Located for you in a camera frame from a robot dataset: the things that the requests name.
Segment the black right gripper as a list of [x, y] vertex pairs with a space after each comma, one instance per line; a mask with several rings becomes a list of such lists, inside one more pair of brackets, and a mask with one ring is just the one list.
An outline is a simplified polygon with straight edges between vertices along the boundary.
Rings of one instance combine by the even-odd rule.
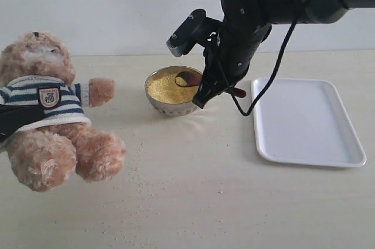
[[256, 26], [253, 32], [243, 32], [223, 21], [204, 50], [205, 68], [193, 104], [204, 108], [211, 99], [225, 92], [228, 85], [235, 86], [242, 80], [259, 45], [271, 30], [272, 24], [265, 23]]

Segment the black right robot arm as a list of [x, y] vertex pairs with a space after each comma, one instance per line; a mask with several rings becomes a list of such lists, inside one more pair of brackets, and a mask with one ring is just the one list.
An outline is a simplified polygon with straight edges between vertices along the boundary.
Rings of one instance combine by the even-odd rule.
[[205, 68], [194, 104], [204, 107], [243, 79], [274, 25], [330, 24], [350, 9], [373, 7], [374, 0], [221, 0], [221, 21], [195, 10]]

